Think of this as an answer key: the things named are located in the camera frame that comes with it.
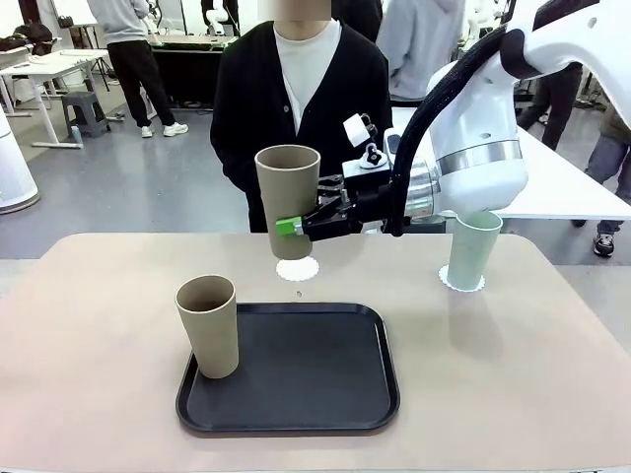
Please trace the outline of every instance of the gray sweatshirt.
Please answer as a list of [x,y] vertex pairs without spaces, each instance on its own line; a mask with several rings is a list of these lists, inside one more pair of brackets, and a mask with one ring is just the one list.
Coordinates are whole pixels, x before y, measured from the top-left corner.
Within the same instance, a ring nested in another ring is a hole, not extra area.
[[394,101],[419,101],[449,64],[462,33],[465,0],[390,0],[377,46],[389,63]]
[[141,23],[149,15],[147,0],[88,0],[88,4],[107,44],[147,39]]

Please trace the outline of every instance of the black shoe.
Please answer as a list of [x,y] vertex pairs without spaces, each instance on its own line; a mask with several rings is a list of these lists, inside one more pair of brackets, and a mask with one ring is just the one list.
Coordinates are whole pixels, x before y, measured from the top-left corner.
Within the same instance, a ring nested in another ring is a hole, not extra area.
[[594,253],[598,256],[608,258],[613,254],[613,235],[598,234],[594,238]]

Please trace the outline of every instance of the desk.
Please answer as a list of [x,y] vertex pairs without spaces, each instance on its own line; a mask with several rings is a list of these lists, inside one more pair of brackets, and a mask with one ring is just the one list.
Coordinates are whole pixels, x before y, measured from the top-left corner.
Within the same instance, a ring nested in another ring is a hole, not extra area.
[[[24,62],[29,57],[32,50],[33,46],[30,44],[24,47],[16,47],[15,49],[11,49],[10,51],[0,51],[0,69]],[[13,107],[13,99],[11,99],[11,96],[9,95],[9,91],[7,90],[7,85],[3,77],[0,77],[0,94],[2,94],[4,103],[7,105],[8,113],[5,113],[6,116],[10,116],[13,118],[22,116],[33,116],[32,113],[28,113],[25,111],[15,111]]]
[[[402,132],[414,111],[412,108],[395,108],[394,128]],[[631,220],[631,206],[522,129],[520,143],[528,168],[529,181],[515,202],[498,212],[502,217]],[[435,160],[429,133],[419,146],[418,156]]]
[[175,106],[197,102],[212,108],[224,49],[235,37],[158,35],[153,46],[165,91]]
[[[288,283],[265,235],[66,238],[0,301],[0,466],[188,473],[631,464],[631,359],[622,347],[531,242],[500,236],[487,288],[474,295],[438,279],[450,246],[450,236],[322,241],[320,274]],[[393,422],[350,437],[185,431],[175,395],[190,345],[174,294],[212,273],[233,280],[242,303],[376,310],[401,394]]]
[[77,143],[60,143],[48,111],[41,98],[39,92],[39,83],[51,81],[57,77],[64,76],[76,69],[84,69],[88,74],[90,88],[95,89],[94,76],[92,74],[92,63],[97,59],[107,57],[107,51],[103,49],[67,49],[53,52],[45,56],[37,56],[30,58],[31,62],[9,67],[0,71],[0,76],[28,76],[35,95],[37,108],[41,113],[44,126],[48,132],[50,143],[33,143],[36,148],[66,148],[66,149],[82,149],[83,145]]

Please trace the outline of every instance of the green cup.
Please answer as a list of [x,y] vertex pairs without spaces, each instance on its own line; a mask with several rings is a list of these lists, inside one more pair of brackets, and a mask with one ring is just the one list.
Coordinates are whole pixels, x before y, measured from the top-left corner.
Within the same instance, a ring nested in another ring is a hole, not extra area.
[[486,264],[504,222],[493,212],[456,216],[447,281],[459,291],[480,286]]

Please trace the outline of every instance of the shoe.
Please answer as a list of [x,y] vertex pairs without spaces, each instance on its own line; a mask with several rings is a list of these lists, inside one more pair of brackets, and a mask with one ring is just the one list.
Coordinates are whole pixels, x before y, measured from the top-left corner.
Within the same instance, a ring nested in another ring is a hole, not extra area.
[[608,258],[615,249],[613,245],[613,235],[598,234],[594,238],[594,253],[598,256]]
[[188,125],[180,125],[176,122],[171,126],[165,126],[165,136],[167,137],[183,135],[184,133],[188,133]]
[[153,138],[154,136],[154,130],[152,130],[149,126],[143,126],[141,133],[143,138]]

